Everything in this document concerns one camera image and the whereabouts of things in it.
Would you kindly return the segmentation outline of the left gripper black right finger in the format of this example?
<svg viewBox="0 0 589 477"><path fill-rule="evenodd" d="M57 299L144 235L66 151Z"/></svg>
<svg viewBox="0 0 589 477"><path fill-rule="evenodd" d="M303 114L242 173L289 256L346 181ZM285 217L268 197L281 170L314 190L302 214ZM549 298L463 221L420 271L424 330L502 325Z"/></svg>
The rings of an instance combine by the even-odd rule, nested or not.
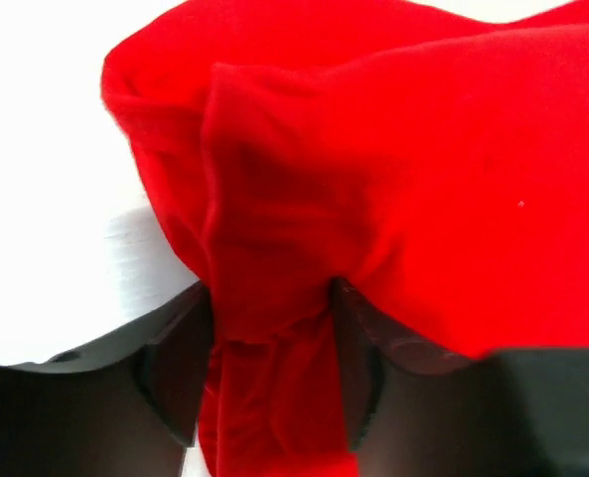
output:
<svg viewBox="0 0 589 477"><path fill-rule="evenodd" d="M470 360L330 292L347 443L363 476L589 476L589 349Z"/></svg>

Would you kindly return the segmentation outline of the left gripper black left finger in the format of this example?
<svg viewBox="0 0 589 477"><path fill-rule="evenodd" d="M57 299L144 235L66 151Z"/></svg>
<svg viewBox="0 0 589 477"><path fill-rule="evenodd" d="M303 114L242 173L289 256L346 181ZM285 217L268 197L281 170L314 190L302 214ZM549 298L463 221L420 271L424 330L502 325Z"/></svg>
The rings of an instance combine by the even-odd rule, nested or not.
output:
<svg viewBox="0 0 589 477"><path fill-rule="evenodd" d="M214 341L195 283L43 364L0 365L0 476L178 476Z"/></svg>

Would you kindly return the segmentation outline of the red t shirt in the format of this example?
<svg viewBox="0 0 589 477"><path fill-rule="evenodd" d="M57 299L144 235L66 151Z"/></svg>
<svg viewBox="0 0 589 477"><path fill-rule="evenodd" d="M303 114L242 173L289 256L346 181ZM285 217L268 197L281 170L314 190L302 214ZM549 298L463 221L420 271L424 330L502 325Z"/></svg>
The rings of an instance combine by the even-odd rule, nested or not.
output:
<svg viewBox="0 0 589 477"><path fill-rule="evenodd" d="M589 1L188 1L101 75L210 290L214 476L353 476L328 286L469 357L589 347Z"/></svg>

